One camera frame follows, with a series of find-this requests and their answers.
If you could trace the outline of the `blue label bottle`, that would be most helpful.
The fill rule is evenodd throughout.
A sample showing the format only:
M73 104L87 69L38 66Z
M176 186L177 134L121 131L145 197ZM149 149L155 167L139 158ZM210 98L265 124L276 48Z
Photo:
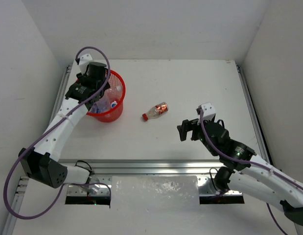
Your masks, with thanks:
M111 102L111 108L115 108L117 106L117 101L112 101Z

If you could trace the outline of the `aluminium front rail frame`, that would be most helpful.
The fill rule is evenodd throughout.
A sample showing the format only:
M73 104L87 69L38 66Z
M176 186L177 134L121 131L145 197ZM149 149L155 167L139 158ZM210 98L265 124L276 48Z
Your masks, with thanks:
M208 177L216 173L216 171L225 166L221 162L215 160L203 161L182 161L182 160L61 160L58 165L73 166L84 168L91 172L91 177L94 179L89 182L105 183L111 187L113 176L191 176L198 177L198 182L208 180ZM40 180L41 176L38 174L38 162L34 162L34 168L31 170L30 164L26 160L21 160L21 165L27 176L37 176ZM91 197L107 198L109 190L106 186L92 186L94 189L88 187L68 186L68 197L86 197L89 194Z

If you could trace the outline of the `red label red cap bottle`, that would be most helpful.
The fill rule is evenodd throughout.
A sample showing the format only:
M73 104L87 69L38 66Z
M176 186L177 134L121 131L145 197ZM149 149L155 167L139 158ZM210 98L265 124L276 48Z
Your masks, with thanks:
M144 121L148 121L150 119L155 119L162 116L164 113L168 112L168 105L166 102L162 102L160 104L152 107L147 113L142 114L142 119Z

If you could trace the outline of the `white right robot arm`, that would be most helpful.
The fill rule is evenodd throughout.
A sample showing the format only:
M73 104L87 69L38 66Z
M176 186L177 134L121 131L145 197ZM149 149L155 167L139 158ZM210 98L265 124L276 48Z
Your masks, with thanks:
M261 200L303 226L303 184L287 176L253 149L230 138L222 120L184 120L177 127L180 140L188 132L223 164L213 179L217 190L236 190Z

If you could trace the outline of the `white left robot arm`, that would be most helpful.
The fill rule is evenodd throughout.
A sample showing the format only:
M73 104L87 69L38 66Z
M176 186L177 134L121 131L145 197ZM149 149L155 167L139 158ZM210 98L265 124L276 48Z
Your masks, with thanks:
M88 63L85 73L77 74L77 80L66 92L58 113L45 131L45 137L29 150L23 148L19 152L21 165L29 178L52 188L87 182L89 170L62 165L59 159L77 123L110 87L106 80L107 72L103 63Z

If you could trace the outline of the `clear bottle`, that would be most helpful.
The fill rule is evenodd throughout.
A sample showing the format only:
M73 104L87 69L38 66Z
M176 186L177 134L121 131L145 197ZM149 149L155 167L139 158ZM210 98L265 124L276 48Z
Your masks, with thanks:
M123 94L123 86L118 85L109 89L109 96L113 99L120 99Z

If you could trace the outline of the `clear bottle sideways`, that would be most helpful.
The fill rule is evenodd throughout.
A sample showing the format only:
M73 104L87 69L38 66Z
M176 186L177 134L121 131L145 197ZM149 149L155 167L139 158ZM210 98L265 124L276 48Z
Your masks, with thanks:
M110 108L111 103L107 93L105 92L103 97L91 107L90 113L101 114L109 111Z

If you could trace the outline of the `red mesh plastic bin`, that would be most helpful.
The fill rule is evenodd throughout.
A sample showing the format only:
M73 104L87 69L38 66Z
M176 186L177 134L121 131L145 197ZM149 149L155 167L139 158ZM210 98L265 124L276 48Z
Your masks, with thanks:
M123 101L124 101L124 98L125 98L126 86L125 86L125 83L124 83L122 77L117 72L112 70L111 74L110 74L110 78L108 79L108 83L110 85L110 88L118 86L118 85L122 85L123 86L123 94L122 94L122 97L120 99L113 99L113 98L110 98L110 96L109 96L109 89L110 88L107 89L105 92L107 93L107 95L109 97L110 103L112 101L116 100L117 101L117 106L115 108L110 108L109 111L107 111L105 113L101 113L101 114L94 114L94 113L90 113L90 112L87 113L88 116L92 116L92 117L94 117L95 119L97 119L98 121L101 121L101 122L113 122L121 116L122 111L123 111Z

